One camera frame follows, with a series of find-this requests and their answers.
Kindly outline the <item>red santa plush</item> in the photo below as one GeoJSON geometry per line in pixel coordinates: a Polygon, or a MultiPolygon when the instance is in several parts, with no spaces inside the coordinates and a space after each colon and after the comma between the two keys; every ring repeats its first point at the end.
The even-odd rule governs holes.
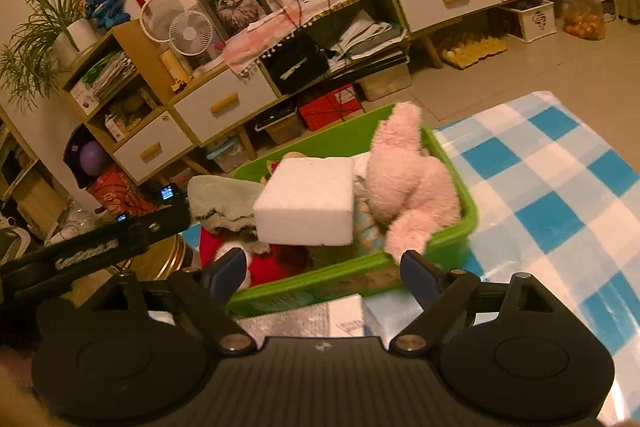
{"type": "Polygon", "coordinates": [[[260,243],[249,229],[239,232],[201,228],[200,263],[206,269],[233,248],[240,248],[246,257],[246,274],[241,289],[295,277],[309,267],[309,253],[305,246],[268,245],[260,243]]]}

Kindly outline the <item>blue orange patterned cloth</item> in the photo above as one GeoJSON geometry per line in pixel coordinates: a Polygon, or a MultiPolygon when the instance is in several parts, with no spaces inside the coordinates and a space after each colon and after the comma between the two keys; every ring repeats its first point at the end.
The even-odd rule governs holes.
{"type": "Polygon", "coordinates": [[[355,256],[364,256],[382,251],[386,228],[378,223],[369,205],[366,182],[362,176],[355,176],[354,181],[354,243],[352,249],[355,256]]]}

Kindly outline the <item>green grey towel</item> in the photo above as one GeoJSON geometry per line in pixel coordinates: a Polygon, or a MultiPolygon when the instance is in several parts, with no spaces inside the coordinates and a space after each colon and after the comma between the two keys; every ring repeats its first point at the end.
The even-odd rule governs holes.
{"type": "Polygon", "coordinates": [[[192,220],[251,256],[268,254],[270,247],[258,239],[254,216],[263,189],[258,182],[228,176],[194,176],[186,187],[192,220]]]}

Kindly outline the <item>pink plush rabbit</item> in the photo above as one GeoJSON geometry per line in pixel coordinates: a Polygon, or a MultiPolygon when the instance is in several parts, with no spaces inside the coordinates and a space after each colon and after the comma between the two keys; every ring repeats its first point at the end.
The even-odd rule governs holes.
{"type": "Polygon", "coordinates": [[[394,106],[378,123],[366,169],[369,206],[386,226],[384,251],[399,261],[422,253],[432,236],[455,225],[461,205],[454,179],[439,158],[423,150],[422,110],[410,102],[394,106]]]}

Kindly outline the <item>white foam block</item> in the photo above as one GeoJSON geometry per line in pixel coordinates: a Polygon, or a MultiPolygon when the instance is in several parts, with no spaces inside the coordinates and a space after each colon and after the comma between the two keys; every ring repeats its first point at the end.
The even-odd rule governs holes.
{"type": "Polygon", "coordinates": [[[254,204],[258,239],[273,245],[349,245],[354,205],[350,158],[285,158],[254,204]]]}

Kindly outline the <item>glass jar gold lid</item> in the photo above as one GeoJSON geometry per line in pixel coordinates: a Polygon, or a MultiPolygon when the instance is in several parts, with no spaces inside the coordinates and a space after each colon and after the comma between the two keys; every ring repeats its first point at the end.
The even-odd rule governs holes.
{"type": "Polygon", "coordinates": [[[144,254],[115,265],[119,271],[132,271],[139,281],[166,280],[171,273],[190,267],[193,249],[179,234],[151,244],[144,254]]]}

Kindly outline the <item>purple ball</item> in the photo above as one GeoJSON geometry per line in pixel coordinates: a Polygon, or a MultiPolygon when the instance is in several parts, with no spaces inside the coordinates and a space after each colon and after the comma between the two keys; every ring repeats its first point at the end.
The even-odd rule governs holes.
{"type": "Polygon", "coordinates": [[[79,165],[88,176],[101,176],[110,165],[111,156],[108,155],[98,141],[91,141],[81,147],[79,165]]]}

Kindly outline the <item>wooden shelf unit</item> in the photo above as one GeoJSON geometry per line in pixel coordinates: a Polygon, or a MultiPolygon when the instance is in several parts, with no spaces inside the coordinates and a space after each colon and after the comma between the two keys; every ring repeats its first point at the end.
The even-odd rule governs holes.
{"type": "Polygon", "coordinates": [[[176,161],[207,172],[191,156],[195,136],[172,105],[171,83],[160,49],[136,20],[107,31],[60,78],[81,122],[137,184],[176,161]]]}

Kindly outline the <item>blue white checkered tablecloth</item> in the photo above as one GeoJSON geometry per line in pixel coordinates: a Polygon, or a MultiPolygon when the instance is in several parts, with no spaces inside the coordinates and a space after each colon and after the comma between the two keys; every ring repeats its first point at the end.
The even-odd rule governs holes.
{"type": "Polygon", "coordinates": [[[535,275],[611,353],[605,424],[639,415],[639,177],[549,92],[425,137],[461,180],[463,217],[436,261],[486,282],[535,275]]]}

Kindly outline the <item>red box under cabinet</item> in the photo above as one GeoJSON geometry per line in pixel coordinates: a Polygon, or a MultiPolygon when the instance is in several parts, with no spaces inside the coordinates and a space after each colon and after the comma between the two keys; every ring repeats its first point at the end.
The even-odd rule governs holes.
{"type": "Polygon", "coordinates": [[[352,84],[346,84],[332,91],[304,94],[298,99],[297,109],[300,118],[310,131],[320,130],[363,112],[352,84]]]}

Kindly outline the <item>white desk fan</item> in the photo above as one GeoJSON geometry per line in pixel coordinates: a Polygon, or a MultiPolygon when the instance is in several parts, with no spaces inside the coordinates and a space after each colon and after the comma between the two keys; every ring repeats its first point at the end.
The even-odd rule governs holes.
{"type": "Polygon", "coordinates": [[[184,12],[180,0],[148,0],[142,6],[140,25],[144,34],[156,43],[169,41],[170,25],[184,12]]]}
{"type": "Polygon", "coordinates": [[[197,56],[212,44],[213,33],[212,23],[205,14],[184,11],[169,26],[169,43],[185,56],[197,56]]]}

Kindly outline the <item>potted green plant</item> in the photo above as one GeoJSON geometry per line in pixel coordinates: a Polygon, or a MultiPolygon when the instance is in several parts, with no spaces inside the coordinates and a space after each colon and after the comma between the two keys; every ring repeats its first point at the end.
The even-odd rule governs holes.
{"type": "Polygon", "coordinates": [[[56,38],[63,36],[77,48],[68,28],[85,17],[85,0],[23,1],[30,14],[1,48],[1,88],[10,103],[32,109],[38,98],[49,98],[56,90],[61,72],[53,49],[56,38]]]}

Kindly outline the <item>blue stitch plush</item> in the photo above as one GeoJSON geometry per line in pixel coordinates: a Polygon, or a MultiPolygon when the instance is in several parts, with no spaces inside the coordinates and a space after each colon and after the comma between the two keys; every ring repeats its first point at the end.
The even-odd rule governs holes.
{"type": "Polygon", "coordinates": [[[104,30],[131,20],[122,0],[86,0],[85,13],[87,20],[95,20],[96,27],[104,30]]]}

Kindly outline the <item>stack of papers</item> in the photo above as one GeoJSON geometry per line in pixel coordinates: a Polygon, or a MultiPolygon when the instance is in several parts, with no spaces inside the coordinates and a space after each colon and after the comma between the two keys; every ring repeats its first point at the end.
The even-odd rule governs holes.
{"type": "Polygon", "coordinates": [[[329,71],[335,72],[353,61],[401,43],[406,35],[407,31],[401,24],[375,20],[367,11],[359,10],[337,42],[329,48],[329,71]]]}

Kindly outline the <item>framed cat picture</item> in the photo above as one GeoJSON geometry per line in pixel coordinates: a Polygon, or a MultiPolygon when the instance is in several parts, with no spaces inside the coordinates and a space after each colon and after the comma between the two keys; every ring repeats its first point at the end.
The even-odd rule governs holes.
{"type": "Polygon", "coordinates": [[[224,40],[271,13],[266,0],[198,0],[224,40]]]}

